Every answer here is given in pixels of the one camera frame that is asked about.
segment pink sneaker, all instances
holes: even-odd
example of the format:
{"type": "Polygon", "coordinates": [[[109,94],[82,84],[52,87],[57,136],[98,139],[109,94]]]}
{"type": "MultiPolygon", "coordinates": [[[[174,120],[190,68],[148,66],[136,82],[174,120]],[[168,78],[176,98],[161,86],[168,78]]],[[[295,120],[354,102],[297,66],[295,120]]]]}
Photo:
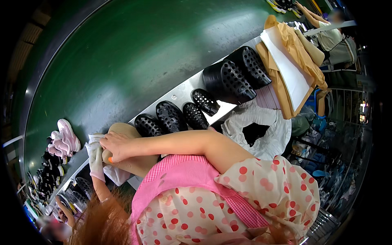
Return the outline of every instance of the pink sneaker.
{"type": "Polygon", "coordinates": [[[67,151],[57,149],[53,144],[48,144],[48,152],[52,155],[61,157],[62,159],[67,157],[67,151]]]}
{"type": "Polygon", "coordinates": [[[53,140],[61,140],[63,138],[63,135],[60,134],[60,132],[58,131],[53,131],[50,135],[50,138],[52,138],[53,140]]]}
{"type": "Polygon", "coordinates": [[[80,141],[74,134],[71,124],[65,120],[60,119],[57,121],[57,126],[60,134],[62,134],[61,141],[68,146],[66,149],[68,156],[72,156],[74,151],[80,150],[80,141]]]}

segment cardboard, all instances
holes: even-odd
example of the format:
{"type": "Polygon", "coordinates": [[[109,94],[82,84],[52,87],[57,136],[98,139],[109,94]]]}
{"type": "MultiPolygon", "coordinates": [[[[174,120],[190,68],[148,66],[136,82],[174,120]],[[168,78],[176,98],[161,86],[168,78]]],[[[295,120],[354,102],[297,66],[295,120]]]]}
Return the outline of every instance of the cardboard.
{"type": "Polygon", "coordinates": [[[263,42],[256,45],[256,51],[260,55],[260,58],[264,63],[265,69],[270,79],[272,80],[271,84],[276,93],[276,97],[278,98],[283,118],[291,119],[301,111],[301,108],[303,107],[307,98],[310,96],[316,86],[318,86],[321,90],[326,90],[328,86],[325,82],[324,74],[322,73],[320,68],[313,62],[312,58],[305,50],[298,36],[295,34],[294,29],[289,27],[287,24],[277,22],[276,17],[274,15],[270,15],[265,21],[264,29],[268,29],[273,26],[276,26],[281,33],[283,46],[287,48],[287,51],[292,56],[292,58],[313,79],[312,86],[306,93],[300,106],[297,108],[296,111],[293,111],[290,97],[285,87],[285,83],[282,79],[282,76],[280,75],[279,69],[274,59],[268,52],[268,49],[263,42]]]}
{"type": "Polygon", "coordinates": [[[317,115],[324,116],[325,115],[325,97],[331,92],[331,89],[318,91],[316,94],[317,101],[317,115]]]}

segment hand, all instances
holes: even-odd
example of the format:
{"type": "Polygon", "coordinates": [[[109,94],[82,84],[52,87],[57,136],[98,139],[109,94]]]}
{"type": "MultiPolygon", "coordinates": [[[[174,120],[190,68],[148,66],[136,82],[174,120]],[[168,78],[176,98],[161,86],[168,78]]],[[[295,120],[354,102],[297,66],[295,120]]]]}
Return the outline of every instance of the hand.
{"type": "Polygon", "coordinates": [[[108,149],[113,154],[112,158],[109,158],[109,161],[112,163],[118,163],[132,157],[129,154],[131,142],[132,139],[128,138],[125,134],[118,134],[113,131],[105,134],[105,138],[100,140],[102,148],[108,149]]]}
{"type": "Polygon", "coordinates": [[[295,5],[297,6],[298,9],[303,10],[305,7],[302,6],[298,1],[295,1],[295,5]]]}
{"type": "Polygon", "coordinates": [[[62,203],[60,202],[60,198],[59,198],[57,195],[56,195],[55,199],[56,199],[57,205],[62,204],[62,203]]]}

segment white paper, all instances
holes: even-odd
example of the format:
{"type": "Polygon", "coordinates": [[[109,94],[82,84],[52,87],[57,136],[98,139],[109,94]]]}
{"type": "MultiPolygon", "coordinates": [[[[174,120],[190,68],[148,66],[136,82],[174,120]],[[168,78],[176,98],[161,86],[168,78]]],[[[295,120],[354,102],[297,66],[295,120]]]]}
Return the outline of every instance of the white paper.
{"type": "Polygon", "coordinates": [[[289,92],[293,111],[296,111],[312,85],[311,76],[295,62],[285,49],[276,27],[264,30],[260,37],[278,66],[289,92]]]}

